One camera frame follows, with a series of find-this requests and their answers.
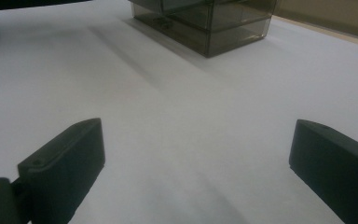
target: dark object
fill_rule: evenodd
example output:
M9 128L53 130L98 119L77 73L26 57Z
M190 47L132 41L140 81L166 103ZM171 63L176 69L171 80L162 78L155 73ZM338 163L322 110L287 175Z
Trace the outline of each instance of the dark object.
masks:
M130 1L135 19L206 57L264 38L276 4L276 0Z
M100 119L72 125L0 178L0 224L68 223L104 165Z
M0 10L22 7L45 7L90 0L0 0Z
M289 163L345 223L358 224L358 142L300 119Z

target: white surface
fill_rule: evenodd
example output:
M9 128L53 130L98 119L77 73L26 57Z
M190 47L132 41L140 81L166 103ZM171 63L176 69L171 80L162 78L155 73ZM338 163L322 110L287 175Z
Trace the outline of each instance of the white surface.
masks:
M358 45L273 20L205 59L124 0L0 11L0 176L94 117L106 166L71 223L342 223L288 157L297 119L358 141Z

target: transparent plastic box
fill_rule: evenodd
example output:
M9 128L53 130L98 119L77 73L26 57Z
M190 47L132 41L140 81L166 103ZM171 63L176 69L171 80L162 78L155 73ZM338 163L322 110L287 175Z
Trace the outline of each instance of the transparent plastic box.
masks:
M132 11L135 19L211 57L264 38L275 4L276 0L216 0L170 13L133 4Z

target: white table surface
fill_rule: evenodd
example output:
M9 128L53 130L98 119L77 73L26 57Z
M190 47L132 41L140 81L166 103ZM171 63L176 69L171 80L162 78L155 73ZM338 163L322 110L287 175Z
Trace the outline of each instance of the white table surface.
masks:
M297 119L358 141L358 45L272 20L205 59L125 0L0 11L0 176L96 117L106 165L71 223L342 223L288 157Z

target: white background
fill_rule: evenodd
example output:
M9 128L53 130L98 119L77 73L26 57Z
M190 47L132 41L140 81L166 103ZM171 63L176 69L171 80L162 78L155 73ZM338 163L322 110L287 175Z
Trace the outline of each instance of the white background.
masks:
M0 176L97 117L106 165L71 223L342 223L288 157L297 119L358 141L358 45L274 19L205 59L125 0L0 11Z

